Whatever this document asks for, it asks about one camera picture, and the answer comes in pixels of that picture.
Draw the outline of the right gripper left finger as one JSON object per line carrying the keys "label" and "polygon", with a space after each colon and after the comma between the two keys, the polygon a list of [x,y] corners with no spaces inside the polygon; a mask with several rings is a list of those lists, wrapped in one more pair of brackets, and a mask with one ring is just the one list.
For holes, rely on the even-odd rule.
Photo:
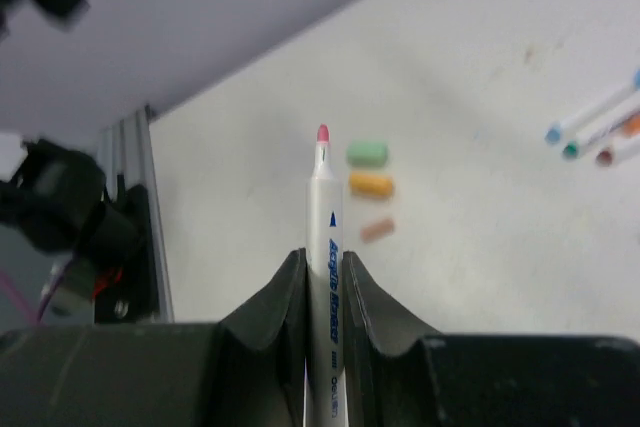
{"label": "right gripper left finger", "polygon": [[1,338],[5,426],[299,426],[306,273],[291,252],[214,323],[68,326]]}

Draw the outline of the red cap marker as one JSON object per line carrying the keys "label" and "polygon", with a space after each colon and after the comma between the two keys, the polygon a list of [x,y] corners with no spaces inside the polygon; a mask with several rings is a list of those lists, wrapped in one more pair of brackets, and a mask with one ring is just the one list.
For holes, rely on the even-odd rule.
{"label": "red cap marker", "polygon": [[307,187],[308,426],[346,424],[343,247],[343,187],[332,171],[329,129],[322,124]]}

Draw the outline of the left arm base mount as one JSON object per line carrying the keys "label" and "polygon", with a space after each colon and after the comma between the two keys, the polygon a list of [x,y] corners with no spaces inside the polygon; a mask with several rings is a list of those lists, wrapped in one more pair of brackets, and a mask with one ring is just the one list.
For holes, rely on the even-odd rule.
{"label": "left arm base mount", "polygon": [[140,249],[142,232],[132,215],[125,211],[125,191],[115,200],[104,198],[89,219],[72,250],[71,258],[52,267],[42,290],[37,319],[48,312],[67,317],[89,310],[94,320],[95,298],[115,284],[122,267]]}

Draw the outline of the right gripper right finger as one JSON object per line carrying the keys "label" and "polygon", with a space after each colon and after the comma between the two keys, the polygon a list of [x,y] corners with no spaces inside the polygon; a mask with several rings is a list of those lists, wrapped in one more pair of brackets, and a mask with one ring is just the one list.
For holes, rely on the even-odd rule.
{"label": "right gripper right finger", "polygon": [[352,426],[636,426],[639,346],[611,336],[444,334],[343,260]]}

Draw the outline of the orange highlighter cap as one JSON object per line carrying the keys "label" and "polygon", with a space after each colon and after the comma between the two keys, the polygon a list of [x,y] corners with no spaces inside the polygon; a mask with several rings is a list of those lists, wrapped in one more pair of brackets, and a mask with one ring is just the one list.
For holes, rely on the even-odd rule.
{"label": "orange highlighter cap", "polygon": [[391,177],[366,172],[352,172],[349,176],[351,193],[360,197],[386,199],[394,193]]}

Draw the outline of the salmon marker cap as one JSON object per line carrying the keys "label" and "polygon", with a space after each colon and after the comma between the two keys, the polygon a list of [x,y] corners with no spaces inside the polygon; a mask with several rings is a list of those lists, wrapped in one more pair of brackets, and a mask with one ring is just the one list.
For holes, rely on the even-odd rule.
{"label": "salmon marker cap", "polygon": [[395,230],[395,222],[391,217],[371,222],[360,230],[360,238],[365,243],[375,242],[392,234]]}

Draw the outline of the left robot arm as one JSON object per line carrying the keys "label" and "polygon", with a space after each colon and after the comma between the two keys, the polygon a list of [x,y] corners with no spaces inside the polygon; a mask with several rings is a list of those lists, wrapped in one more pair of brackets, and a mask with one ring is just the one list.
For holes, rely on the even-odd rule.
{"label": "left robot arm", "polygon": [[[5,13],[18,0],[1,0],[1,12]],[[75,21],[88,6],[86,0],[31,0],[41,12],[61,25]],[[38,250],[60,253],[75,248],[82,236],[90,210],[72,199],[66,207],[62,200],[55,200],[49,192],[32,194],[28,191],[35,184],[34,174],[25,174],[23,181],[11,180],[10,192],[1,195],[1,222],[19,231]]]}

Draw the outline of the green highlighter cap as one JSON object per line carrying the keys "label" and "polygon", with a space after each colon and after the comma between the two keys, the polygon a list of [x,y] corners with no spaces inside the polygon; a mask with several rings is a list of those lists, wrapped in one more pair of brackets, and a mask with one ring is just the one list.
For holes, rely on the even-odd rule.
{"label": "green highlighter cap", "polygon": [[384,167],[388,155],[388,145],[377,141],[354,141],[346,150],[346,159],[353,167]]}

